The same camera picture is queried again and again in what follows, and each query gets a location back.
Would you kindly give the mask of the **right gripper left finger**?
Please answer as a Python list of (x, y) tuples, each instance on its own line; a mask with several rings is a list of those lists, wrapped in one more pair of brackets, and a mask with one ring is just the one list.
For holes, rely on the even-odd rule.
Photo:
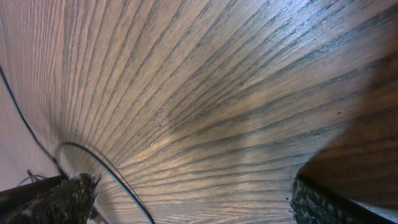
[(1, 223), (95, 223), (100, 176), (55, 176), (1, 192)]

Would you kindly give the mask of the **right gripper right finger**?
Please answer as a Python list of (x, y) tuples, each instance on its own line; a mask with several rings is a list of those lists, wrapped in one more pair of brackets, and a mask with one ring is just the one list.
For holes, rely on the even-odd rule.
[(304, 175), (294, 180), (290, 206), (299, 224), (394, 224)]

